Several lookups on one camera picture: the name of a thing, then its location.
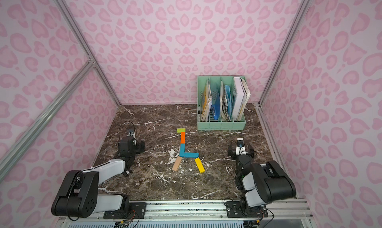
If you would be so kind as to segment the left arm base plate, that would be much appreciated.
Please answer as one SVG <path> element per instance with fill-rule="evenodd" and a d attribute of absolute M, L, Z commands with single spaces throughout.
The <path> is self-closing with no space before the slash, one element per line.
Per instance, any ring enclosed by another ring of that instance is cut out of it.
<path fill-rule="evenodd" d="M 105 220 L 130 220 L 132 217 L 144 219 L 146 207 L 146 202 L 130 202 L 128 205 L 122 205 L 119 210 L 104 212 L 103 218 Z"/>

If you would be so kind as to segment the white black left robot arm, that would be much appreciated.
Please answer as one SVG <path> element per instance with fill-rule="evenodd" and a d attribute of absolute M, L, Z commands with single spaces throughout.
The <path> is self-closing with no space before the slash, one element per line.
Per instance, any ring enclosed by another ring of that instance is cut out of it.
<path fill-rule="evenodd" d="M 98 187 L 117 175 L 129 176 L 136 155 L 145 151 L 145 142 L 137 141 L 134 135 L 118 142 L 118 150 L 110 161 L 85 170 L 67 172 L 53 201 L 51 213 L 66 216 L 73 221 L 87 218 L 94 213 L 128 218 L 133 214 L 127 195 L 100 195 Z"/>

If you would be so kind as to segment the yellow building block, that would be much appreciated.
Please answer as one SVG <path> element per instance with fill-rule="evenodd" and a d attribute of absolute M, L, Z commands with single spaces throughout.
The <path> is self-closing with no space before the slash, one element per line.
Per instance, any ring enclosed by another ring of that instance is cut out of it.
<path fill-rule="evenodd" d="M 195 159 L 195 163 L 196 163 L 196 165 L 197 165 L 197 168 L 198 168 L 199 172 L 200 172 L 201 174 L 205 173 L 205 168 L 204 168 L 204 166 L 203 166 L 203 164 L 202 164 L 200 158 L 196 158 L 196 159 Z"/>

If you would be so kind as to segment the teal building block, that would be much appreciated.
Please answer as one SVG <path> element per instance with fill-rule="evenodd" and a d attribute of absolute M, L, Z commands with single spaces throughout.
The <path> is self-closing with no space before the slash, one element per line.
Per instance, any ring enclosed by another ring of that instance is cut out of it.
<path fill-rule="evenodd" d="M 180 145 L 180 157 L 184 157 L 185 155 L 185 144 L 181 143 Z"/>
<path fill-rule="evenodd" d="M 199 153 L 185 152 L 183 157 L 185 157 L 185 158 L 198 158 Z"/>

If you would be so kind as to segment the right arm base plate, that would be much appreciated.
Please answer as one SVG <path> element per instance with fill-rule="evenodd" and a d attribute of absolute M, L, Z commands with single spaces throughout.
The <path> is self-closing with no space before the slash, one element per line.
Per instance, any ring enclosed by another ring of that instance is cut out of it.
<path fill-rule="evenodd" d="M 262 220 L 269 216 L 265 205 L 249 207 L 243 201 L 234 201 L 232 199 L 225 199 L 223 204 L 226 207 L 228 218 L 255 218 Z"/>

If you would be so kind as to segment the green building block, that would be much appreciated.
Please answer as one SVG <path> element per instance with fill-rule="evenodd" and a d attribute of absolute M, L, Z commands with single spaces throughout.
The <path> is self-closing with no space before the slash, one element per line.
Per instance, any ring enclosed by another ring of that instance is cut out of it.
<path fill-rule="evenodd" d="M 186 132 L 186 129 L 185 128 L 178 128 L 177 129 L 177 133 L 182 133 L 182 132 Z"/>

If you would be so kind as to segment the natural wood building block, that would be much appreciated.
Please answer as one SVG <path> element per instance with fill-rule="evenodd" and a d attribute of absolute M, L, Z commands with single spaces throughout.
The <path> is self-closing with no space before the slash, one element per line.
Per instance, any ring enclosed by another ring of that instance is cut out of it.
<path fill-rule="evenodd" d="M 179 166 L 180 166 L 180 164 L 181 164 L 181 162 L 182 162 L 182 157 L 180 157 L 180 156 L 178 156 L 177 157 L 177 159 L 176 159 L 176 161 L 175 161 L 175 163 L 174 163 L 174 165 L 173 165 L 173 167 L 172 167 L 172 170 L 173 171 L 177 171 L 178 169 L 179 169 Z"/>

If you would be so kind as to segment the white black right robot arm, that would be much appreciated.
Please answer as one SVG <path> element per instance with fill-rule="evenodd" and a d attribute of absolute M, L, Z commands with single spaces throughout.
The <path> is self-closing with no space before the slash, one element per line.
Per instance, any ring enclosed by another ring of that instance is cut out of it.
<path fill-rule="evenodd" d="M 287 173 L 274 160 L 265 164 L 254 162 L 255 151 L 238 138 L 227 154 L 235 161 L 235 185 L 242 192 L 240 206 L 243 210 L 259 208 L 273 201 L 296 196 L 296 187 Z"/>

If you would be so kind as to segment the orange building block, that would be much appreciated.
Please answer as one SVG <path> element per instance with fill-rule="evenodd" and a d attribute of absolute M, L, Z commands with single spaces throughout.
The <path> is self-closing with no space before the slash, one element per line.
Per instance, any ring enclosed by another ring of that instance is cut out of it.
<path fill-rule="evenodd" d="M 181 144 L 185 144 L 185 139 L 186 139 L 186 133 L 181 132 Z"/>

